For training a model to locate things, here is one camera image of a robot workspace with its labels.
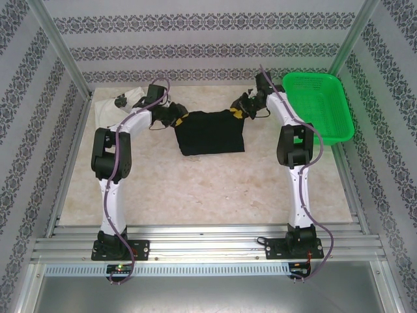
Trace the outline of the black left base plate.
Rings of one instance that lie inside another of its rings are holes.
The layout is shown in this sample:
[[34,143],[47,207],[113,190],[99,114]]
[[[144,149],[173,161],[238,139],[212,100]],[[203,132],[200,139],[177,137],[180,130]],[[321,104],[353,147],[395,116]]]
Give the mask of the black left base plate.
[[[136,261],[147,261],[149,258],[150,241],[127,240]],[[132,259],[129,249],[118,239],[112,243],[101,243],[96,240],[91,253],[93,261],[129,261]]]

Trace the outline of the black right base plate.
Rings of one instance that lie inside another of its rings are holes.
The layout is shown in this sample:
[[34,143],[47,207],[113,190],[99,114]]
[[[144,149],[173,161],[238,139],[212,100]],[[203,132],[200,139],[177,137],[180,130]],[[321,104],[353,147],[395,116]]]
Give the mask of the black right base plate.
[[266,239],[265,253],[268,260],[298,260],[324,258],[321,240],[290,242],[286,239]]

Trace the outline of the green plastic basket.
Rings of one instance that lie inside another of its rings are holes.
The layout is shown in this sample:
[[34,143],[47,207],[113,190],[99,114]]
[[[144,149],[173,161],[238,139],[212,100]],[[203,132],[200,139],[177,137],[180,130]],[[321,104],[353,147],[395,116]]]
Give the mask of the green plastic basket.
[[325,145],[349,141],[354,125],[341,82],[323,73],[291,72],[283,88],[296,114],[311,123]]

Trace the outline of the left controller board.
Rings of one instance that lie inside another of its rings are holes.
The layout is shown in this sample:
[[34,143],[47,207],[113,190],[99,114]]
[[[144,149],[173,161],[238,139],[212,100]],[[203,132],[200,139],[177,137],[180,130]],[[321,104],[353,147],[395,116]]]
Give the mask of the left controller board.
[[106,273],[108,275],[111,274],[121,274],[127,275],[133,271],[132,266],[130,264],[110,264],[107,265]]

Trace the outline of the right controller board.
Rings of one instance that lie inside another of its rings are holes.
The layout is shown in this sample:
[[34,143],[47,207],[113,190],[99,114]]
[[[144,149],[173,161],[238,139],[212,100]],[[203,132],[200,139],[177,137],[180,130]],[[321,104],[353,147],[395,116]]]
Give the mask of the right controller board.
[[309,261],[305,263],[290,263],[289,270],[292,273],[298,273],[299,275],[301,274],[306,275],[311,271],[311,263]]

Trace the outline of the controller board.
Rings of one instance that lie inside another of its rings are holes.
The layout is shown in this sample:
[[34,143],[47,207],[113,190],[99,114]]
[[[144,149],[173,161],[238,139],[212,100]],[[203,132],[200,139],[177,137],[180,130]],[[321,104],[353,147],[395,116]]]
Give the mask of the controller board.
[[106,273],[108,275],[111,274],[121,274],[127,275],[133,271],[132,266],[130,264],[110,264],[107,265]]
[[311,271],[311,263],[309,261],[305,263],[290,263],[289,270],[292,273],[298,273],[299,275],[301,274],[306,275]]

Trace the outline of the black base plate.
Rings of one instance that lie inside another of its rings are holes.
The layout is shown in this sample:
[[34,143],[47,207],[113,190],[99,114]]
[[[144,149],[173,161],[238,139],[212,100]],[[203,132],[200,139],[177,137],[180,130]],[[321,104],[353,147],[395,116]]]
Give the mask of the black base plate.
[[[149,258],[150,241],[127,240],[136,261],[147,261]],[[96,240],[91,253],[93,261],[129,261],[132,259],[129,249],[118,239],[112,243],[101,243]]]
[[324,258],[321,240],[290,242],[286,239],[266,239],[265,253],[268,260],[298,260]]

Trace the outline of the white t-shirt with black print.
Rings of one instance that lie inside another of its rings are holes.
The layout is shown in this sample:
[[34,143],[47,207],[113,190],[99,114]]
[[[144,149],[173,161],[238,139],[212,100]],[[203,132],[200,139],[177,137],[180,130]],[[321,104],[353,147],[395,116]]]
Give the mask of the white t-shirt with black print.
[[[144,96],[141,87],[97,88],[93,97],[95,127],[107,128],[120,123],[132,111],[133,105]],[[115,101],[118,98],[126,98],[126,105],[117,107]]]

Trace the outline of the aluminium frame post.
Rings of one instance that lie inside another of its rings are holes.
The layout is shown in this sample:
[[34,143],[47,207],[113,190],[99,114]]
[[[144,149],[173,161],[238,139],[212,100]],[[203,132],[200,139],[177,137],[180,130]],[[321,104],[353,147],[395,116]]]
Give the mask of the aluminium frame post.
[[30,10],[35,15],[35,18],[39,22],[40,26],[44,30],[48,37],[53,49],[63,62],[63,65],[67,69],[72,81],[76,84],[78,91],[85,97],[90,97],[92,91],[81,73],[81,70],[76,64],[70,49],[66,45],[63,37],[61,36],[53,18],[50,16],[43,0],[26,0]]
[[360,37],[361,32],[367,25],[369,19],[372,17],[376,7],[380,0],[364,0],[358,14],[356,15],[347,36],[345,37],[339,51],[336,54],[335,59],[328,70],[328,73],[337,76],[340,70],[343,68],[346,59],[351,53],[354,45]]

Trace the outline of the aluminium mounting rail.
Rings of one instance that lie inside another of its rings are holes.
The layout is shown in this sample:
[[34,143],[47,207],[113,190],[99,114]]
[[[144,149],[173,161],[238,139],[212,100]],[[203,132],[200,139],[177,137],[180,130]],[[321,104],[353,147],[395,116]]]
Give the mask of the aluminium mounting rail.
[[[329,224],[334,237],[317,230],[330,261],[385,260],[386,251],[379,235],[362,233],[358,221]],[[284,224],[220,225],[220,226],[129,226],[131,239],[151,243],[149,261],[165,263],[240,263],[265,260],[265,250],[258,237],[284,237]],[[50,238],[35,241],[31,262],[82,263],[91,260],[98,228],[89,226],[57,226]]]

